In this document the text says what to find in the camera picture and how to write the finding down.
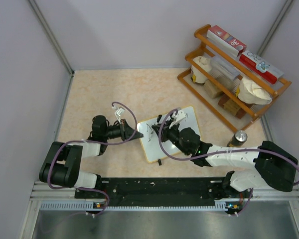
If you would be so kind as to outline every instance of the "white bag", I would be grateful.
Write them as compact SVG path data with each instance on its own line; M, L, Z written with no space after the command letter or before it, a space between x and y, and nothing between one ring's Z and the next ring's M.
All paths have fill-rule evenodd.
M193 61L208 73L212 69L212 66L210 65L209 57L207 58L205 56L197 56L193 59ZM194 83L203 84L205 83L206 80L208 80L208 78L199 70L197 70L196 67L191 66L191 70L192 70L192 78Z
M237 89L238 98L248 104L267 105L272 99L267 91L244 76Z

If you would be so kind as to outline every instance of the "beige floor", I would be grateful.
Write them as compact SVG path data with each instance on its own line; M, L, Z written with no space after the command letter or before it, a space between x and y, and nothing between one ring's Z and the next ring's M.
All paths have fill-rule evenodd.
M183 71L174 69L122 69L76 71L67 102L59 141L86 139L92 118L105 115L113 123L116 118L112 101L127 105L138 121L152 118L177 107L194 106L204 142L225 146L233 133L176 78ZM134 127L126 111L124 118ZM246 130L244 146L260 145L265 140L260 121ZM147 163L140 141L108 146L104 155L87 158L81 170L102 177L197 177L224 176L229 168L198 167L192 162L164 159L163 165Z

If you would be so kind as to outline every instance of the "wire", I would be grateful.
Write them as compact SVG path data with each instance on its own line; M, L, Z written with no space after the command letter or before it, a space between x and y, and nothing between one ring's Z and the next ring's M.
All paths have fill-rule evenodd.
M239 203L240 203L241 205L243 205L243 203L244 203L244 195L243 195L243 193L240 193L240 200L239 200Z
M251 198L252 198L252 196L253 196L253 192L254 192L254 189L252 188L251 191L250 191L249 198L248 198L248 200L247 200L245 206L243 207L243 209L242 209L240 212L238 212L238 213L236 214L236 216L241 215L242 212L245 211L246 207L248 206L248 204L249 204L249 202L250 202L250 200L251 200Z
M107 195L107 193L105 193L103 191L100 191L100 190L97 190L97 189L92 189L92 188L77 188L77 189L85 190L85 191L92 191L92 192L96 192L96 193L101 193L101 194L103 194L106 197L107 200L106 200L105 206L103 207L102 210L98 211L97 214L94 214L95 217L101 215L104 212L104 210L108 207L108 205L110 203L110 197L109 197L109 195ZM76 216L76 215L80 215L80 214L86 214L86 212L75 212L75 213L72 213L72 214L66 216L65 218L63 218L61 221L59 221L56 225L54 225L49 230L43 229L42 218L40 218L40 230L41 230L41 232L43 234L48 234L51 231L53 231L55 228L57 228L58 226L60 226L63 222L65 222L66 220L68 220L69 218L71 218L73 216Z
M161 150L171 159L174 159L174 160L178 160L178 161L188 161L188 160L193 160L193 159L199 159L199 158L204 158L204 157L208 157L208 156L211 156L211 155L216 155L216 154L223 154L223 153L238 153L238 152L261 152L261 153L268 153L268 154L271 154L271 155L274 155L276 157L279 157L281 159L283 159L284 161L286 161L287 163L291 164L299 173L299 166L296 165L294 162L292 162L290 159L284 157L283 155L281 154L278 154L276 152L272 152L272 151L269 151L269 150L265 150L265 149L260 149L260 148L246 148L246 149L234 149L234 150L230 150L230 151L218 151L218 152L213 152L213 153L206 153L206 154L202 154L202 155L199 155L199 156L195 156L195 157L191 157L191 158L176 158L172 155L170 155L163 147L162 145L162 141L161 141L161 135L162 135L162 130L163 130L163 126L167 120L168 117L170 117L174 112L176 112L176 114L178 113L178 109L174 109L172 111L170 111L166 116L165 118L163 119L163 122L161 123L160 127L159 127L159 132L158 132L158 143L159 143L159 146L161 148ZM299 180L294 182L294 186L295 185L298 185L299 184Z

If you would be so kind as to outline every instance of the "brown box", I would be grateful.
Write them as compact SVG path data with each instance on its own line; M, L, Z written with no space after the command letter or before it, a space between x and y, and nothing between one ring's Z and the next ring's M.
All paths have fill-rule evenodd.
M204 89L212 99L223 94L223 92L210 80L205 81Z
M237 103L230 99L228 95L223 95L222 98L220 98L218 105L239 119L244 117L246 114L246 111L244 111Z

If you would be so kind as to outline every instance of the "wooden shelf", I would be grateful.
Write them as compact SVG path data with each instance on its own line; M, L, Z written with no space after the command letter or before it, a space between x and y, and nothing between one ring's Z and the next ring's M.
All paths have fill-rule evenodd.
M236 132L239 129L246 129L252 123L254 123L252 117L246 114L241 119L230 114L218 105L220 97L212 99L205 91L202 85L198 85L191 80L191 69L187 69L178 75L178 79L186 85L186 87L194 93L221 121L233 131Z
M200 29L195 31L194 36L201 40L201 44L199 47L192 52L188 53L185 56L185 59L191 63L197 70L199 70L202 74L204 74L213 84L215 84L221 91L223 91L231 100L233 100L236 104L238 104L246 113L247 115L244 116L242 119L235 118L234 116L230 115L227 111L216 104L216 101L219 99L209 99L209 96L205 94L203 88L199 89L199 86L193 83L190 79L191 69L187 69L186 71L182 72L178 79L182 81L204 104L206 104L214 114L216 114L232 131L236 132L238 129L246 129L256 120L258 120L269 108L270 106L277 100L278 96L280 96L291 84L290 81L286 80L285 78L280 78L279 82L282 86L275 90L268 84L265 80L261 79L255 73L250 71L240 62L236 61L232 57L230 57L227 53L222 51L218 46L212 43L210 40L207 39L205 34L207 33L208 28L211 25L205 25ZM239 71L242 72L243 75L246 75L254 82L256 82L259 86L265 89L273 98L272 102L268 105L263 107L250 107L248 104L242 102L236 95L228 90L224 85L222 85L217 79L215 79L212 75L202 69L198 64L194 62L194 58L197 56L202 56L204 54L209 55L210 57L215 56L211 50L208 49L210 47L211 50L222 56L225 60L231 63L234 67L236 67Z

